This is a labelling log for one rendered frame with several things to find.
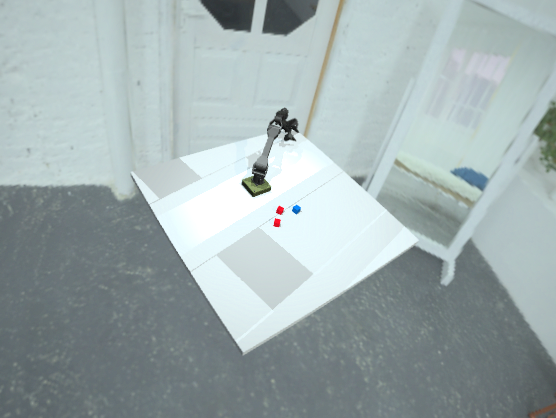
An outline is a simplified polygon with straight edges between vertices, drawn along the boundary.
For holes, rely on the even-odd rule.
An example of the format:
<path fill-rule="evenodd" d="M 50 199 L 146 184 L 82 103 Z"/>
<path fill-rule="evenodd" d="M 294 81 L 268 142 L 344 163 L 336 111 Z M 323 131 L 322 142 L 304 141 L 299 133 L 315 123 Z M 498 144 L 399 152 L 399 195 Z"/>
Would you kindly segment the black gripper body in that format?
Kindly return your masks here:
<path fill-rule="evenodd" d="M 288 133 L 288 134 L 287 134 L 287 135 L 285 135 L 285 137 L 284 137 L 284 141 L 285 141 L 285 142 L 287 142 L 287 141 L 291 140 L 291 139 L 292 139 L 292 137 L 293 137 L 293 135 L 291 134 L 292 128 L 291 128 L 291 130 L 289 130 L 289 128 L 288 128 L 288 125 L 287 125 L 287 124 L 289 124 L 289 121 L 287 121 L 287 122 L 286 122 L 286 124 L 285 124 L 285 125 L 284 125 L 284 126 L 282 127 L 282 129 L 284 129 L 284 130 L 285 130 L 285 133 L 286 133 L 286 132 Z"/>

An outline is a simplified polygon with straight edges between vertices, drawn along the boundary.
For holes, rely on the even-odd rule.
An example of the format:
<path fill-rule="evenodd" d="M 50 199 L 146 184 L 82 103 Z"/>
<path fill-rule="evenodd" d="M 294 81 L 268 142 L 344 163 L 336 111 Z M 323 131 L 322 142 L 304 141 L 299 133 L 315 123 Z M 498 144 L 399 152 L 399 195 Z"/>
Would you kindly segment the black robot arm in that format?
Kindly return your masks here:
<path fill-rule="evenodd" d="M 274 119 L 269 122 L 267 128 L 267 136 L 268 136 L 267 142 L 264 146 L 262 155 L 259 158 L 257 158 L 257 161 L 255 161 L 252 167 L 252 174 L 254 174 L 254 176 L 253 178 L 251 178 L 251 180 L 256 186 L 265 183 L 264 178 L 267 174 L 268 167 L 269 167 L 268 156 L 274 140 L 278 138 L 278 136 L 281 133 L 282 127 L 287 122 L 286 119 L 289 116 L 288 113 L 289 111 L 287 110 L 287 108 L 284 107 L 281 109 L 281 111 L 278 111 Z M 278 126 L 272 125 L 274 121 L 275 121 L 275 125 L 279 124 L 281 126 L 281 129 Z M 299 125 L 298 120 L 296 118 L 294 118 L 292 121 L 289 120 L 289 124 L 287 125 L 289 130 L 291 130 L 291 128 L 297 129 Z"/>

